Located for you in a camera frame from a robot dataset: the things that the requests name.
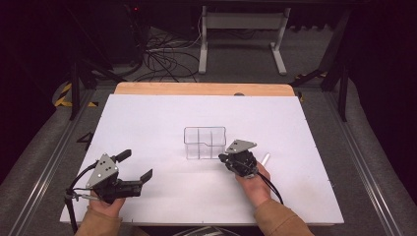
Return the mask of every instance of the table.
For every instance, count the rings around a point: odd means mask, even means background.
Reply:
[[[245,96],[229,95],[236,92]],[[121,210],[126,223],[254,225],[254,209],[224,164],[185,157],[184,126],[213,124],[226,127],[228,144],[256,142],[251,151],[258,160],[270,153],[271,181],[307,223],[343,223],[298,97],[286,85],[121,83],[107,101],[81,170],[105,152],[127,148],[133,154],[118,164],[119,178],[135,180],[153,168],[142,195]],[[77,220],[87,204],[74,203]],[[69,222],[65,208],[61,221]]]

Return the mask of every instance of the floor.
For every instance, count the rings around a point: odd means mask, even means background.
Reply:
[[[280,76],[268,44],[274,31],[257,31],[250,39],[235,34],[214,32],[208,44],[208,70],[205,75],[179,78],[181,82],[288,84],[298,74],[317,68],[331,37],[331,30],[288,29],[281,45],[281,55],[288,71]],[[175,50],[199,56],[199,45]],[[179,64],[198,70],[196,59],[176,54]],[[119,67],[116,73],[127,70]],[[126,77],[134,81],[150,72],[143,66]],[[189,74],[178,69],[176,75]],[[144,81],[173,80],[162,77]],[[360,105],[360,98],[349,84],[346,116],[340,121],[334,112],[337,88],[321,92],[322,79],[314,79],[295,90],[302,93],[302,107],[323,159],[328,177],[345,219],[344,224],[311,226],[316,235],[417,235],[417,207],[393,172]],[[57,107],[28,145],[7,179],[0,186],[1,235],[72,235],[70,225],[59,222],[64,209],[64,193],[77,175],[86,144],[78,140],[94,132],[108,95],[114,92],[111,81],[98,81],[95,90],[82,91],[83,103],[98,102],[85,108],[70,122],[70,107]],[[62,87],[57,88],[55,101]],[[152,235],[172,235],[171,229],[158,229]],[[254,228],[234,228],[241,235],[257,235]],[[133,228],[124,225],[120,235],[131,235]]]

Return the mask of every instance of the metal stand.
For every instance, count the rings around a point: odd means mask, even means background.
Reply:
[[[202,47],[200,50],[199,73],[204,74],[207,69],[208,58],[208,29],[254,29],[254,30],[279,30],[276,42],[270,44],[270,49],[275,59],[279,75],[286,75],[286,69],[279,53],[279,46],[288,22],[290,9],[283,13],[272,14],[248,14],[248,13],[211,13],[207,7],[202,12]]]

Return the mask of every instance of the black cable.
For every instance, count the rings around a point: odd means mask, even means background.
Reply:
[[[71,226],[73,228],[74,233],[77,233],[77,231],[78,231],[78,225],[77,225],[77,220],[76,220],[76,217],[75,217],[75,214],[74,214],[74,206],[73,206],[73,196],[75,194],[74,186],[76,186],[77,182],[81,179],[81,177],[83,177],[83,175],[85,175],[88,171],[94,169],[97,166],[97,163],[98,163],[98,161],[96,161],[94,164],[90,165],[85,170],[83,170],[83,172],[81,172],[74,179],[73,183],[71,183],[70,187],[66,190],[64,203],[67,206],[68,213],[70,214]]]
[[[264,182],[269,186],[269,188],[276,194],[281,204],[284,205],[284,201],[282,200],[281,194],[278,192],[278,190],[275,188],[272,182],[260,172],[258,172],[258,175],[264,180]]]

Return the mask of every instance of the transparent plastic container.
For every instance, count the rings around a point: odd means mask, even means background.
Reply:
[[[187,159],[218,158],[226,147],[226,128],[186,127],[184,144]]]

